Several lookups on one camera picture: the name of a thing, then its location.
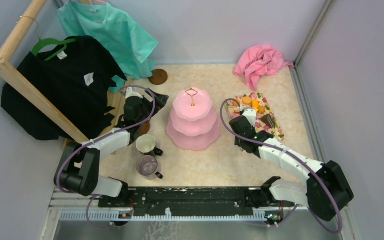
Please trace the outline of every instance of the brown coaster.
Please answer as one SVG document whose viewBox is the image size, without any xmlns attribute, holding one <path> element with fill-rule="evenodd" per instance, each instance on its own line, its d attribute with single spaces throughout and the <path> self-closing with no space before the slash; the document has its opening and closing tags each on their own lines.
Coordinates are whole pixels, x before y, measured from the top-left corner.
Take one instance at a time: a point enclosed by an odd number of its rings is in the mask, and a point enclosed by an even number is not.
<svg viewBox="0 0 384 240">
<path fill-rule="evenodd" d="M 139 136 L 142 136 L 142 135 L 145 135 L 147 134 L 151 129 L 151 124 L 149 121 L 145 122 L 144 124 L 142 124 L 142 126 L 140 126 L 140 133 L 139 133 Z"/>
<path fill-rule="evenodd" d="M 169 79 L 169 75 L 163 69 L 155 69 L 152 71 L 152 76 L 149 78 L 149 81 L 153 85 L 161 85 Z"/>
</svg>

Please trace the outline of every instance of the orange food item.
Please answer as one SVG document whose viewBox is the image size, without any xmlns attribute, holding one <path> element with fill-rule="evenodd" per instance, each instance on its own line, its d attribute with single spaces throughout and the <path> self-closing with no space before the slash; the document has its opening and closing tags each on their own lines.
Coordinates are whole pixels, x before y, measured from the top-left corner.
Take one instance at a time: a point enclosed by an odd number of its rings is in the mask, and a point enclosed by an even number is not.
<svg viewBox="0 0 384 240">
<path fill-rule="evenodd" d="M 251 98 L 249 97 L 249 96 L 244 96 L 243 98 L 242 98 L 242 103 L 243 104 L 246 104 L 246 105 L 249 105 L 249 104 L 251 104 Z"/>
<path fill-rule="evenodd" d="M 252 108 L 258 110 L 259 102 L 257 99 L 252 100 Z"/>
<path fill-rule="evenodd" d="M 266 109 L 263 106 L 258 107 L 258 113 L 259 114 L 264 114 L 265 111 L 266 111 Z"/>
</svg>

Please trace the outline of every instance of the white mug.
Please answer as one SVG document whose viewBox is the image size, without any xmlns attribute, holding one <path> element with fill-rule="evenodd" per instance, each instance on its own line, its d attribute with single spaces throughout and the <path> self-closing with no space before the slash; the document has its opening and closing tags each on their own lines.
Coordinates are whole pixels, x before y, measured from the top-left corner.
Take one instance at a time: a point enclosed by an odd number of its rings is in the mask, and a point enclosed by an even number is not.
<svg viewBox="0 0 384 240">
<path fill-rule="evenodd" d="M 162 156 L 163 150 L 157 147 L 155 137 L 149 134 L 142 135 L 136 140 L 136 149 L 143 155 Z"/>
</svg>

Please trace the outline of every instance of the cable tie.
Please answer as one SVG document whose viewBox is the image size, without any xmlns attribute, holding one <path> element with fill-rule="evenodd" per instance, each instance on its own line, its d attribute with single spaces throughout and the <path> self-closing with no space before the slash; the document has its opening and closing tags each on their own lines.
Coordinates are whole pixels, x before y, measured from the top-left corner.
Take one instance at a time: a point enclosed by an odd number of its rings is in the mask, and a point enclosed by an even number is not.
<svg viewBox="0 0 384 240">
<path fill-rule="evenodd" d="M 283 150 L 282 150 L 282 152 L 281 153 L 279 153 L 279 166 L 280 166 L 280 168 L 281 169 L 283 169 L 284 167 L 283 167 L 283 161 L 282 161 L 282 157 L 284 156 L 284 154 L 287 152 L 287 151 L 289 151 L 289 150 L 291 150 L 291 148 L 290 147 L 285 147 Z"/>
</svg>

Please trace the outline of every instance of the gray mug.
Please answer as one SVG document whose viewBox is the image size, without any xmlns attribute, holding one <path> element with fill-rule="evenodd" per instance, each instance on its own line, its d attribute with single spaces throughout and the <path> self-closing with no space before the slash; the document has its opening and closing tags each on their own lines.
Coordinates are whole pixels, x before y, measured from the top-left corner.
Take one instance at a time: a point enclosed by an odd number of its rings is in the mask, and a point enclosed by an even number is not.
<svg viewBox="0 0 384 240">
<path fill-rule="evenodd" d="M 157 159 L 151 155 L 139 158 L 136 163 L 136 170 L 148 180 L 155 178 L 163 179 L 163 175 L 159 172 L 161 171 L 161 166 L 158 164 Z"/>
</svg>

